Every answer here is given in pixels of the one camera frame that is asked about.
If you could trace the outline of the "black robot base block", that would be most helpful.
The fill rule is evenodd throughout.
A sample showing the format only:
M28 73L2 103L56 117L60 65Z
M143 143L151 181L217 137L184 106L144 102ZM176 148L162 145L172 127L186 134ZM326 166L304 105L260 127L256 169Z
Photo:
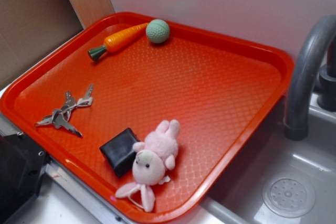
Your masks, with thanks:
M1 223L39 196L48 154L23 132L1 136Z

